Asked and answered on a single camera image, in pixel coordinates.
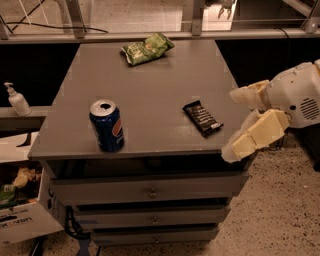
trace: green snack bag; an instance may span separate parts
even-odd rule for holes
[[[131,43],[121,48],[131,65],[138,65],[160,58],[174,47],[174,44],[161,33],[152,34],[144,42]]]

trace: cabinet top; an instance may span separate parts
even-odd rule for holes
[[[213,40],[174,41],[164,57],[134,67],[120,53],[125,44],[80,46],[31,159],[219,153],[240,128],[249,110],[232,102],[229,91],[237,85]],[[99,149],[89,120],[91,104],[102,98],[120,109],[125,145],[117,153]],[[182,110],[196,100],[224,123],[208,138]]]

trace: soap dispenser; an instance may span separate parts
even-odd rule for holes
[[[4,85],[8,88],[9,102],[19,116],[26,116],[31,113],[31,108],[21,93],[16,92],[11,86],[13,83],[5,82]]]

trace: soda can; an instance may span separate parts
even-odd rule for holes
[[[90,107],[90,121],[101,150],[116,152],[124,145],[120,111],[107,99],[94,102]]]

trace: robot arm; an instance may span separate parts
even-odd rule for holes
[[[271,81],[234,89],[230,96],[255,109],[222,148],[222,158],[231,163],[277,141],[288,127],[320,123],[320,60],[283,71]]]

